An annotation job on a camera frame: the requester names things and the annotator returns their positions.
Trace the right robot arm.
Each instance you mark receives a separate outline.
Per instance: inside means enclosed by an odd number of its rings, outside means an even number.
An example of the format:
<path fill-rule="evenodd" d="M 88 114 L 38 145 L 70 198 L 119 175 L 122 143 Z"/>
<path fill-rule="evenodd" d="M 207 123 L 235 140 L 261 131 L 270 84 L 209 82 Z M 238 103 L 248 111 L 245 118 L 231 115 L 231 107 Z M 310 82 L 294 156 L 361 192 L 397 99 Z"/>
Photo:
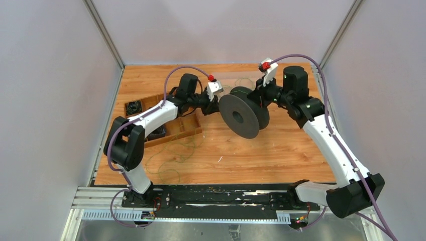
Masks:
<path fill-rule="evenodd" d="M 256 107 L 266 108 L 271 103 L 287 110 L 317 145 L 336 183 L 321 184 L 300 180 L 289 186 L 287 203 L 301 209 L 307 202 L 328 207 L 332 213 L 345 218 L 376 204 L 385 180 L 381 174 L 372 174 L 349 149 L 336 130 L 326 106 L 309 95 L 307 72 L 300 66 L 283 70 L 283 85 L 276 84 L 277 64 L 264 63 L 259 69 L 263 76 L 257 80 L 249 100 Z"/>

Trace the dark grey spool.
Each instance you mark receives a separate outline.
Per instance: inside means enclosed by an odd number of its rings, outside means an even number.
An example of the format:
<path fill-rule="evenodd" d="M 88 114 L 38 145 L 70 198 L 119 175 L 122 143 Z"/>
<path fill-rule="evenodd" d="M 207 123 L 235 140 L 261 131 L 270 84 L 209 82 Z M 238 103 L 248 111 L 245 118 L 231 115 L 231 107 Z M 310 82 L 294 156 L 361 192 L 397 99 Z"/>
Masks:
<path fill-rule="evenodd" d="M 257 137 L 270 122 L 269 110 L 248 99 L 251 89 L 237 86 L 219 99 L 219 111 L 226 125 L 238 136 Z"/>

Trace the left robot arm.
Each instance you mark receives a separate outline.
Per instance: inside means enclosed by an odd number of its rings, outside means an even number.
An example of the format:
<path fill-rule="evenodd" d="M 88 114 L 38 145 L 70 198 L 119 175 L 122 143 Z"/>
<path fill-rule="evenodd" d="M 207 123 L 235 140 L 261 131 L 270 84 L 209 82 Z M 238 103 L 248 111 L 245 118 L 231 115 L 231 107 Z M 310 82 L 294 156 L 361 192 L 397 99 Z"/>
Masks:
<path fill-rule="evenodd" d="M 122 173 L 134 200 L 141 207 L 149 207 L 154 201 L 152 182 L 142 168 L 142 158 L 147 136 L 167 122 L 183 116 L 189 109 L 197 108 L 204 114 L 219 110 L 218 94 L 222 84 L 213 76 L 201 93 L 196 93 L 199 78 L 193 74 L 183 74 L 179 85 L 165 92 L 163 99 L 141 114 L 114 119 L 104 146 L 104 154 L 113 171 Z"/>

